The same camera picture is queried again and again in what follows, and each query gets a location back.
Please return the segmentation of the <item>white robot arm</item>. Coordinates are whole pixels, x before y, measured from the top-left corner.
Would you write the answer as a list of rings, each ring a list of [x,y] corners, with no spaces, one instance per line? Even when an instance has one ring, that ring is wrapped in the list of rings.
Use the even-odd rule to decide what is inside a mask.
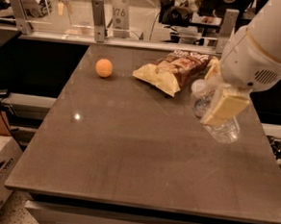
[[[268,0],[230,37],[218,68],[207,75],[214,96],[203,125],[232,119],[249,105],[251,92],[269,90],[281,80],[281,0]]]

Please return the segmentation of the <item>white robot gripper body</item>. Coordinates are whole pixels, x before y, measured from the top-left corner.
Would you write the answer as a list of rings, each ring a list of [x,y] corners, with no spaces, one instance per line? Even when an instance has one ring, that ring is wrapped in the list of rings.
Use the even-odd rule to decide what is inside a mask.
[[[220,65],[224,81],[237,88],[264,91],[281,80],[281,61],[258,45],[246,27],[231,36]]]

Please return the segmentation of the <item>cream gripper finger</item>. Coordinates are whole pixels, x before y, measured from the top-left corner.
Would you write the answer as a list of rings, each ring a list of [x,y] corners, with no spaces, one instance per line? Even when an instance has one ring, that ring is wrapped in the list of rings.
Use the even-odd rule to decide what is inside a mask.
[[[250,89],[219,87],[213,95],[210,108],[205,111],[200,123],[217,126],[238,115],[250,104]]]
[[[205,80],[210,79],[211,77],[214,77],[215,75],[218,75],[220,72],[220,61],[218,58],[216,57],[212,57],[208,63],[208,70],[207,73],[205,75]]]

